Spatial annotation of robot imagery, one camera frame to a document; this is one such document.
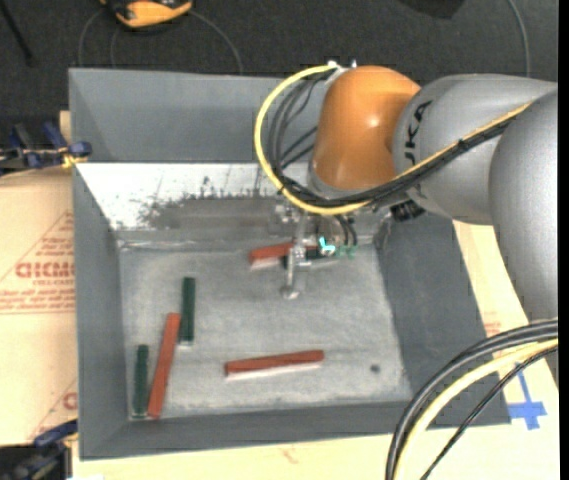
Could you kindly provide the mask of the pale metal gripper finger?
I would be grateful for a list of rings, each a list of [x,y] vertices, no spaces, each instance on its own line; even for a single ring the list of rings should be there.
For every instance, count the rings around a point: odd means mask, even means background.
[[[286,276],[281,287],[281,295],[285,300],[297,299],[306,287],[310,271],[310,260],[305,247],[290,249],[286,260]]]

